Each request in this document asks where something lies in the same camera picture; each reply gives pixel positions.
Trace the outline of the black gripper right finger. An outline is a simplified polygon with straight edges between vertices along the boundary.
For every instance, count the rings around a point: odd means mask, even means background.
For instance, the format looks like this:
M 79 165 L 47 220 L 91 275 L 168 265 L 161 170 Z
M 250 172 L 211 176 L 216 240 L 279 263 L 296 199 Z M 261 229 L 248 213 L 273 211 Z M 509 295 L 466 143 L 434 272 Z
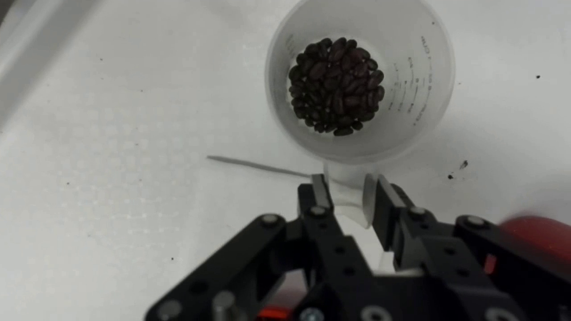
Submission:
M 396 270 L 420 270 L 452 321 L 569 321 L 569 266 L 480 217 L 441 224 L 402 188 L 371 181 L 371 225 Z

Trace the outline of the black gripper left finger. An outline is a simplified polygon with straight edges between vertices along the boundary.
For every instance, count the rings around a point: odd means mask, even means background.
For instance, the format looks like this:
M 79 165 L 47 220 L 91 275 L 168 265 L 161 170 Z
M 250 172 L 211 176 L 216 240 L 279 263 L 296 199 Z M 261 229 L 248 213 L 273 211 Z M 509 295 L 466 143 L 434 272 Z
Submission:
M 302 321 L 361 321 L 373 279 L 354 238 L 345 236 L 321 176 L 298 188 L 298 217 L 261 215 L 182 283 L 159 299 L 143 321 L 266 321 L 289 272 L 302 270 L 309 293 L 286 316 Z

